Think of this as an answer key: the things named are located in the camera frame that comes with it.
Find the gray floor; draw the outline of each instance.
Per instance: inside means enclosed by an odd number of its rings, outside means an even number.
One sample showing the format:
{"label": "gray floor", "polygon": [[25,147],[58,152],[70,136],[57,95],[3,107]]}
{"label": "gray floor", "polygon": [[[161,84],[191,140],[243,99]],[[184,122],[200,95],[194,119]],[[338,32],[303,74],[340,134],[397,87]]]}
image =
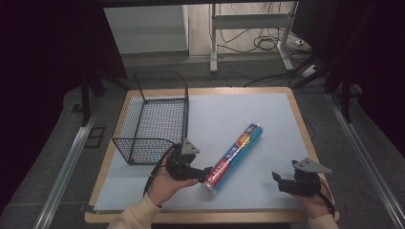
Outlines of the gray floor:
{"label": "gray floor", "polygon": [[[150,57],[137,61],[126,56],[126,66],[131,84],[133,72],[174,71],[182,74],[190,88],[195,87],[241,87],[251,79],[284,73],[284,66],[277,53],[270,55],[222,56],[219,71],[209,72],[208,58],[172,56]],[[268,78],[250,86],[286,86],[288,78]],[[342,125],[336,118],[333,107],[322,91],[324,78],[320,78],[294,95],[320,162],[333,170],[327,175],[331,191],[341,213],[340,228],[395,228],[380,196],[363,168]],[[104,137],[98,148],[93,139],[88,139],[75,166],[70,182],[57,208],[51,228],[105,228],[106,224],[89,224],[84,220],[84,211],[96,183],[96,177],[112,136],[118,112],[125,96],[118,86],[103,81],[107,92],[101,98],[94,127],[105,127]],[[53,133],[38,160],[32,166],[10,204],[0,218],[0,228],[32,228],[40,214],[66,155],[75,141],[80,128],[81,113],[72,113],[75,104],[81,102],[80,90],[66,94],[64,110]],[[401,175],[405,171],[403,156],[393,144],[364,114],[356,99],[351,103],[352,125],[381,175],[391,187],[399,203],[405,203],[405,184]],[[246,225],[245,228],[271,228],[271,225]],[[291,224],[291,228],[308,228],[305,223]]]}

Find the white wall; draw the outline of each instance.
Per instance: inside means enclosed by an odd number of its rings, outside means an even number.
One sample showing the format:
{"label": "white wall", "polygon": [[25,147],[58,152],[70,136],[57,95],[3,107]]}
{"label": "white wall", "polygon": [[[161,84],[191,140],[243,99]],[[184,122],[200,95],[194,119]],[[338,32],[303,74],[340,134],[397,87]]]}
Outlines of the white wall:
{"label": "white wall", "polygon": [[188,50],[186,6],[109,8],[104,11],[119,53]]}

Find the metal mesh basket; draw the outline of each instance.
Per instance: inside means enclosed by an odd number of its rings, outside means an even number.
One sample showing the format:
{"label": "metal mesh basket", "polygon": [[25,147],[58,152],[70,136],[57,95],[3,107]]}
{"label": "metal mesh basket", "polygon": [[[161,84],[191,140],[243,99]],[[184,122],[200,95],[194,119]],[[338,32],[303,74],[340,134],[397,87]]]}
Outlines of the metal mesh basket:
{"label": "metal mesh basket", "polygon": [[135,73],[113,141],[128,164],[155,164],[173,143],[187,136],[188,89],[173,72]]}

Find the sleeve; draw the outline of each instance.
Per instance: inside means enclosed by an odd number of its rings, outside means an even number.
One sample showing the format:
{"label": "sleeve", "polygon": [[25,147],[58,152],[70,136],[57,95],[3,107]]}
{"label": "sleeve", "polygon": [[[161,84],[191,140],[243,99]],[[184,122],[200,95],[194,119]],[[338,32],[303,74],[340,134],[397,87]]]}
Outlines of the sleeve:
{"label": "sleeve", "polygon": [[325,215],[323,217],[318,217],[315,219],[310,219],[308,221],[309,227],[311,229],[338,229],[336,222],[331,214]]}
{"label": "sleeve", "polygon": [[108,229],[151,228],[152,221],[160,213],[146,194],[138,204],[130,204],[108,226]]}

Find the human hand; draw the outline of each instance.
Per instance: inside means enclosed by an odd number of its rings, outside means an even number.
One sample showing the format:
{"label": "human hand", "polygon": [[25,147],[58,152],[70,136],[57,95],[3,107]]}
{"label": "human hand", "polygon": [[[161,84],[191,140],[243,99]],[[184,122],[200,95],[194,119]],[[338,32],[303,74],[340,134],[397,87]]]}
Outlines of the human hand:
{"label": "human hand", "polygon": [[[326,181],[323,179],[320,179],[320,181],[321,181],[321,193],[327,199],[330,199],[330,192],[326,186]],[[298,198],[304,204],[307,213],[313,219],[330,214],[330,210],[328,209],[327,204],[318,195],[315,195],[313,197],[303,197],[299,195],[293,196]]]}
{"label": "human hand", "polygon": [[174,196],[180,189],[193,186],[199,182],[197,179],[173,179],[164,167],[166,165],[166,161],[167,157],[164,158],[163,163],[155,175],[155,178],[152,181],[151,187],[148,191],[148,197],[158,207]]}

